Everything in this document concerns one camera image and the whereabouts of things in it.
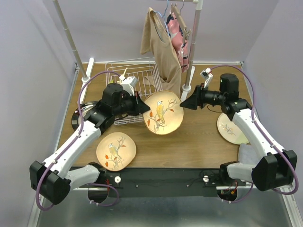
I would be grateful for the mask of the white leaf pattern plate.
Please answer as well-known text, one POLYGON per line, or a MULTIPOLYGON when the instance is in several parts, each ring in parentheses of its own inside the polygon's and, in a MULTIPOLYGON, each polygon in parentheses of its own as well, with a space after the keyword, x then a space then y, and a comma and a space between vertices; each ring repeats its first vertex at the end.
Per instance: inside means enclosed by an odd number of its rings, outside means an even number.
POLYGON ((217 119, 217 129, 220 135, 232 144, 240 145, 249 143, 241 129, 235 125, 234 122, 230 121, 224 113, 221 113, 217 119))

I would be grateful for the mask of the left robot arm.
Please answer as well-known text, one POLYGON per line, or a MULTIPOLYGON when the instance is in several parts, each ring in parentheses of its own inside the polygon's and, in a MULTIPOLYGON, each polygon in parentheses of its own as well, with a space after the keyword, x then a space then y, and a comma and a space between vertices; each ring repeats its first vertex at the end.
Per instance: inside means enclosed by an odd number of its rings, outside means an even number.
POLYGON ((29 168, 30 184, 36 196, 42 195, 52 205, 61 203, 70 190, 92 184, 101 186, 105 181, 105 171, 97 163, 71 170, 73 163, 85 149, 114 124, 122 114, 138 116, 150 111, 150 107, 135 91, 129 94, 117 83, 107 85, 102 98, 81 116, 81 123, 66 142, 43 162, 35 161, 29 168))

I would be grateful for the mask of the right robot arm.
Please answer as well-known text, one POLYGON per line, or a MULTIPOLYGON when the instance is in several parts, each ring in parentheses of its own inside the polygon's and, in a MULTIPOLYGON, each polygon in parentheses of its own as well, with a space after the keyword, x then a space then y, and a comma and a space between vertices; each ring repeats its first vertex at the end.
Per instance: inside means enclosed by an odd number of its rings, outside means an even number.
POLYGON ((229 120, 244 133, 258 157, 258 163, 253 165, 239 161, 222 164, 218 181, 229 185, 235 179, 244 180, 253 183, 260 191, 274 190, 294 183, 292 192, 297 192, 299 184, 295 173, 296 153, 277 144, 255 117, 248 101, 239 98, 239 81, 236 75, 222 74, 219 91, 208 88, 212 79, 210 69, 202 71, 200 75, 205 82, 197 85, 193 94, 180 106, 196 110, 206 105, 219 105, 229 120))

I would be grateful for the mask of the green yellow woven mat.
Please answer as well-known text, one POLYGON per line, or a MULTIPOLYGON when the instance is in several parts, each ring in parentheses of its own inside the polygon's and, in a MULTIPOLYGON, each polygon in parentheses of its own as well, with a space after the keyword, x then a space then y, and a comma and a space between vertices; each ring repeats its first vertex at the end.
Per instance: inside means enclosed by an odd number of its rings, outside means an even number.
POLYGON ((128 83, 128 78, 126 76, 128 68, 126 67, 124 72, 119 76, 119 84, 127 84, 128 83))

